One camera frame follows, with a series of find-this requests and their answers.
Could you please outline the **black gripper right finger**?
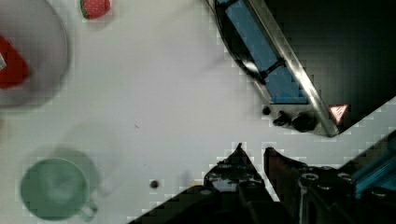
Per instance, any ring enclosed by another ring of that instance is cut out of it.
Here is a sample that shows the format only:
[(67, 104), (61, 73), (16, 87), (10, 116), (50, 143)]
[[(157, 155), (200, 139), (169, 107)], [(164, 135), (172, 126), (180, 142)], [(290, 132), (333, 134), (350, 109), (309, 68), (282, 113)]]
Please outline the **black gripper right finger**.
[(309, 166), (272, 147), (263, 158), (264, 172), (293, 224), (355, 224), (350, 175), (330, 166)]

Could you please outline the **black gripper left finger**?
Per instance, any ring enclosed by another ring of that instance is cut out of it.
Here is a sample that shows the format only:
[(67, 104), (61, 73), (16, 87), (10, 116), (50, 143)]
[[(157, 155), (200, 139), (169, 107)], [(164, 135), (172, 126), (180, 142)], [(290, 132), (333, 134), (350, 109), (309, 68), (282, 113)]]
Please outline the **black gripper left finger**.
[(204, 177), (210, 202), (217, 205), (246, 205), (265, 200), (261, 175), (239, 143), (225, 159), (218, 161)]

